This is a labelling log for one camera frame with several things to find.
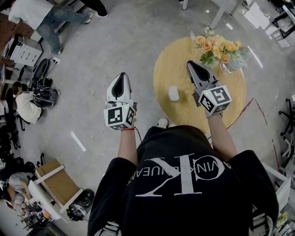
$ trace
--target shoe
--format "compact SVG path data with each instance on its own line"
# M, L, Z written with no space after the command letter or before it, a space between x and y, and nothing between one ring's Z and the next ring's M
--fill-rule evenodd
M61 53L63 52L64 48L63 47L60 47L59 48L59 52L57 53L57 55L61 55Z
M169 124L168 128L172 128L172 127L175 127L175 126L177 126L177 125L176 124Z
M168 120L166 118L161 118L158 121L157 127L162 129L167 129L167 126L168 126Z
M85 21L84 24L89 24L90 23L91 18L93 17L93 13L92 12L89 12L88 13L88 16L89 16L89 19L87 21Z
M98 12L96 12L95 16L98 18L107 18L109 16L109 14L107 13L105 16L101 16L98 14Z

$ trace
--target black t-shirt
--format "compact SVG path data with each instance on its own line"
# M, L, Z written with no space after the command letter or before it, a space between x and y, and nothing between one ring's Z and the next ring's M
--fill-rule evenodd
M139 165L111 161L92 207L88 235L107 221L130 235L248 235L252 205L275 223L272 183L253 151L223 162L206 137L177 126L145 137Z

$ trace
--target round wooden table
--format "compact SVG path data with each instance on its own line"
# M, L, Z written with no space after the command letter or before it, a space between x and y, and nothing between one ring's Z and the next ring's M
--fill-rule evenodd
M189 78L186 63L200 61L204 51L194 48L189 37L174 41L160 54L153 72L153 88L158 102L166 115L178 125L191 125L209 134L209 126L203 107L197 107L192 96L194 86ZM232 103L223 112L223 122L231 126L241 114L246 101L246 82L241 69L225 74L219 65L215 75L230 92ZM170 86L177 86L179 101L171 102L168 96Z

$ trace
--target flower bouquet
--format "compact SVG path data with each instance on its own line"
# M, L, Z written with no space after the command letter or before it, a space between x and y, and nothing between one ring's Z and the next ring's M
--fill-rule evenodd
M205 50L200 58L204 65L209 66L214 62L220 62L222 64L230 63L232 68L235 69L245 66L243 56L249 51L249 47L242 47L239 41L232 42L222 36L215 35L209 27L204 29L203 36L195 36L191 31L190 38L195 43L195 48Z

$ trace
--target gray floor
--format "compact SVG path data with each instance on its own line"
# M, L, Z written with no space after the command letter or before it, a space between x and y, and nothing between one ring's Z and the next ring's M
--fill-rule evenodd
M103 117L111 80L122 71L129 75L138 102L136 126L143 137L165 116L153 93L158 55L171 42L189 36L191 30L202 34L218 10L207 0L190 0L186 11L176 0L112 0L106 2L106 8L109 18L93 18L89 25L67 24L61 34L65 47L61 64L49 76L61 90L59 102L37 124L20 132L23 158L36 162L44 152L47 159L57 158L64 164L78 186L93 190L118 151L120 132L107 129ZM256 0L250 11L241 6L234 18L225 14L215 29L216 34L249 45L256 54L243 70L248 107L229 131L239 151L252 149L274 168L275 153L281 162L281 149L285 148L279 137L285 119L278 111L286 110L285 98L295 94L295 36L282 40L271 24L278 15L269 2ZM56 224L70 236L86 235L85 222L60 220Z

